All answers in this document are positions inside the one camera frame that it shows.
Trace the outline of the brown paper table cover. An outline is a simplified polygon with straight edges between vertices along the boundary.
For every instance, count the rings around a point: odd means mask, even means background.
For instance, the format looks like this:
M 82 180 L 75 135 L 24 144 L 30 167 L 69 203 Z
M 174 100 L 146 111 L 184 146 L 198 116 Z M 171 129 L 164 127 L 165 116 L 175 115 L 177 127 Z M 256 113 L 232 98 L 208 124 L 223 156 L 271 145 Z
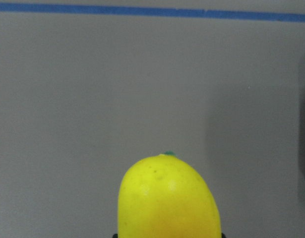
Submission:
M 109 238 L 172 151 L 229 238 L 305 238 L 305 0 L 0 0 L 0 238 Z

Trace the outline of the yellow mango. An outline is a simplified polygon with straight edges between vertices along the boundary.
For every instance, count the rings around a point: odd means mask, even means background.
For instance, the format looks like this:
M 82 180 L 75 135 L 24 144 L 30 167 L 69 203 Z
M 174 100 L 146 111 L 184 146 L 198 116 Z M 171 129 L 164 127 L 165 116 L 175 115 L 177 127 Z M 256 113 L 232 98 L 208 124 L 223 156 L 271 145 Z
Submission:
M 172 152 L 147 157 L 124 174 L 120 238 L 220 238 L 220 214 L 202 176 Z

